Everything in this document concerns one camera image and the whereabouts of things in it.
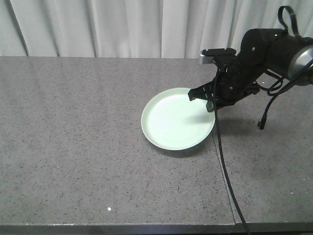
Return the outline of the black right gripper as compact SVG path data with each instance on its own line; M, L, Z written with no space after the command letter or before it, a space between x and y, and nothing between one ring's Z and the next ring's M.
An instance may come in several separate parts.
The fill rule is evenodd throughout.
M207 100L206 109L211 113L216 111L216 105L231 106L245 98L246 90L268 69L285 78L283 72L268 64L268 55L274 43L287 35L285 30L277 28L250 29L243 36L240 52L231 61L227 71L218 76L216 84L208 82L190 89L189 100Z

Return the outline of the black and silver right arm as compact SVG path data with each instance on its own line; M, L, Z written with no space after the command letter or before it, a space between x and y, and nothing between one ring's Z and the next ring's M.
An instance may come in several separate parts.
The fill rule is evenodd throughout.
M313 58L313 40L289 35L282 29L251 29L242 39L240 51L233 48L201 52L204 64L215 64L216 77L188 92L190 100L215 102L217 109L234 105L259 92L254 82L267 70L292 81Z

